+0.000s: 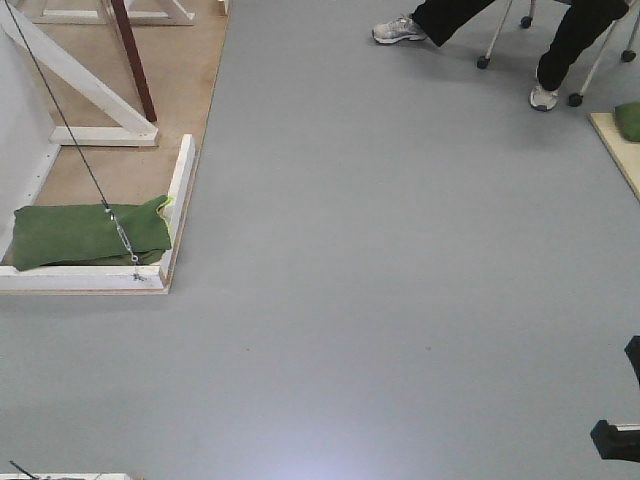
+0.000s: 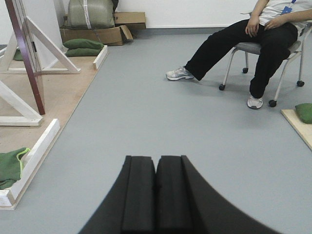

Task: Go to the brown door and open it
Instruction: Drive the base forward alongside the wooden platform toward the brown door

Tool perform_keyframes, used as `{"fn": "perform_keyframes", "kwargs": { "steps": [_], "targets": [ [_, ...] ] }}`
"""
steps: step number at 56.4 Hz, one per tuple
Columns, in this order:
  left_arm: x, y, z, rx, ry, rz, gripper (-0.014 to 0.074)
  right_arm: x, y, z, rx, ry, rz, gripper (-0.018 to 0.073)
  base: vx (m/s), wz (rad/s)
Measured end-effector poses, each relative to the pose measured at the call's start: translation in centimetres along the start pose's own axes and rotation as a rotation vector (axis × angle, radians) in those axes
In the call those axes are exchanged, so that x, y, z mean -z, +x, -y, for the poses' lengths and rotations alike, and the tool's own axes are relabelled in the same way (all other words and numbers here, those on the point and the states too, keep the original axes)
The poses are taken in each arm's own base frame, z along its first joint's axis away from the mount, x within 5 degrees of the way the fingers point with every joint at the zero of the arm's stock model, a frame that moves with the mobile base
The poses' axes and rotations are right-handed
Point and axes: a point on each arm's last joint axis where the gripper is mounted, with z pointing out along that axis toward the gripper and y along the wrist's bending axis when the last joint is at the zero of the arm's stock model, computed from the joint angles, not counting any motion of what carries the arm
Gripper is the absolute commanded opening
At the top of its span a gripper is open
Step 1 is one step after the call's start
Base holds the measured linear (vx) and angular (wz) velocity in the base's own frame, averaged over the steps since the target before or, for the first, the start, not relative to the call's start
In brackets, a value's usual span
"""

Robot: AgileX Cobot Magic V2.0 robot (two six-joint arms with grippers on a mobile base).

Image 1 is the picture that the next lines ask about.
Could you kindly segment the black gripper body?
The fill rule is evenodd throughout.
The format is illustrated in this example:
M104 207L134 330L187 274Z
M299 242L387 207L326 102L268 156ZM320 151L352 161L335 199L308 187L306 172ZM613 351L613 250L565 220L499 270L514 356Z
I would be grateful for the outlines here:
M590 437L603 460L638 462L640 459L638 424L610 424L599 420Z

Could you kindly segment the white robot base edge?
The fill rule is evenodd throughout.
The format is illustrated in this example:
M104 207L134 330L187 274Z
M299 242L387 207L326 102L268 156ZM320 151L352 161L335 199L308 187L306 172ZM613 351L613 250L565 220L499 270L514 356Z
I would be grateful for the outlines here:
M2 473L2 480L9 479L43 479L43 480L132 480L126 473L93 472L93 473L60 473L60 472L30 472L23 467L11 462L13 472Z

